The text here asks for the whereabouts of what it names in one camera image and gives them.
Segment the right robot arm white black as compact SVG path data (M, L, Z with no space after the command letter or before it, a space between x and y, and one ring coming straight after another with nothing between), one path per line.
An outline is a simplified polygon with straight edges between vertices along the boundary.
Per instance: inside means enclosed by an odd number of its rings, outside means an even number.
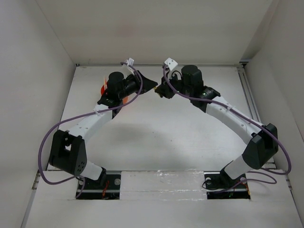
M214 88L204 85L202 72L195 65L184 66L179 75L175 68L164 64L161 84L155 92L167 99L180 95L193 106L216 118L245 143L244 152L228 163L213 180L216 189L231 188L246 172L261 169L278 152L277 128L256 122L227 102Z

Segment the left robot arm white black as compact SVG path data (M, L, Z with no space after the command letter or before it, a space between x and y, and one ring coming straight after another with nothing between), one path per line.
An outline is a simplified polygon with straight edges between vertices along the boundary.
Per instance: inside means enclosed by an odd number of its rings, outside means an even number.
M122 72L112 72L103 86L94 114L66 131L57 130L54 133L49 164L73 176L84 177L95 188L102 188L106 183L106 169L88 160L86 143L120 112L128 96L144 94L156 86L157 82L147 79L140 72L127 77Z

